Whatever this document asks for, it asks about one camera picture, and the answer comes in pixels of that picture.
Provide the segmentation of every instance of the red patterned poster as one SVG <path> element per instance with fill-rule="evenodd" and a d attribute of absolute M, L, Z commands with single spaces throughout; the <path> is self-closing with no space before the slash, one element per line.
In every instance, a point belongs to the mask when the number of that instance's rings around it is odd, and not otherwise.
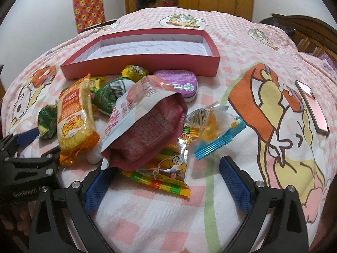
<path fill-rule="evenodd" d="M 77 32 L 105 22 L 103 0 L 73 0 Z"/>

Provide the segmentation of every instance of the orange snack packet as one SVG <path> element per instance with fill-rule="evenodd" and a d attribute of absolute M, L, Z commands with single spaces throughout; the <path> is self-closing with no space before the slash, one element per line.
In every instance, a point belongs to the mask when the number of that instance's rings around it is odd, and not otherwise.
<path fill-rule="evenodd" d="M 57 107 L 57 137 L 61 149 L 60 165 L 73 164 L 97 144 L 90 98 L 90 74 L 61 93 Z"/>

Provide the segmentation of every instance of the cartoon character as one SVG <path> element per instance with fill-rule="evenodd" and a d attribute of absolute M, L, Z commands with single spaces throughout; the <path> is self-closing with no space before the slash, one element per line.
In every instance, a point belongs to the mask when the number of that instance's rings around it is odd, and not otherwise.
<path fill-rule="evenodd" d="M 34 72 L 34 74 L 26 80 L 14 104 L 10 128 L 19 122 L 27 110 L 35 104 L 41 91 L 46 85 L 53 82 L 55 76 L 56 66 L 48 66 Z"/>
<path fill-rule="evenodd" d="M 301 96 L 264 64 L 249 69 L 229 93 L 233 109 L 258 137 L 257 163 L 269 187 L 294 185 L 313 223 L 325 183 L 312 152 L 313 133 Z"/>
<path fill-rule="evenodd" d="M 173 157 L 162 160 L 158 164 L 158 169 L 154 170 L 153 175 L 157 179 L 158 175 L 164 175 L 171 179 L 176 179 L 179 181 L 184 181 L 184 176 L 186 172 L 186 163 L 183 157 L 180 155 L 175 155 Z"/>
<path fill-rule="evenodd" d="M 252 28 L 248 31 L 248 34 L 260 43 L 270 46 L 274 50 L 279 50 L 261 30 Z"/>
<path fill-rule="evenodd" d="M 181 26 L 185 28 L 200 28 L 204 29 L 206 26 L 205 20 L 194 18 L 191 15 L 185 14 L 173 14 L 171 16 L 165 17 L 159 21 L 159 24 L 172 27 Z"/>

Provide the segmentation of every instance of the yellow snack packet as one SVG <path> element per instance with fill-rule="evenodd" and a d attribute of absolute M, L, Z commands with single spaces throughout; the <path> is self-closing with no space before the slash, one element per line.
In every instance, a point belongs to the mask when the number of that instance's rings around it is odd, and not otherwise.
<path fill-rule="evenodd" d="M 90 92 L 95 92 L 99 90 L 105 84 L 106 78 L 102 77 L 91 77 L 89 82 Z"/>
<path fill-rule="evenodd" d="M 138 82 L 147 75 L 149 75 L 149 72 L 140 66 L 127 65 L 122 71 L 122 77 L 129 78 L 134 82 Z"/>
<path fill-rule="evenodd" d="M 98 142 L 90 98 L 90 74 L 61 93 L 57 106 L 57 137 L 61 149 L 60 165 L 73 164 L 78 155 Z"/>

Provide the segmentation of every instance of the green candy wrapper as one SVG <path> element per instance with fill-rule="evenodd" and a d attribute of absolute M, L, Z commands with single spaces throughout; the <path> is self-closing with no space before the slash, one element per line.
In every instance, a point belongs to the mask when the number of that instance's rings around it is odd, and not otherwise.
<path fill-rule="evenodd" d="M 130 79 L 119 77 L 92 93 L 92 103 L 98 107 L 100 112 L 111 115 L 116 99 L 123 96 L 133 84 L 134 82 Z"/>
<path fill-rule="evenodd" d="M 93 95 L 92 103 L 97 106 L 98 110 L 104 114 L 111 115 L 117 98 L 112 91 L 110 83 L 101 87 Z"/>
<path fill-rule="evenodd" d="M 41 139 L 51 139 L 57 131 L 57 105 L 46 105 L 39 112 L 37 127 Z"/>

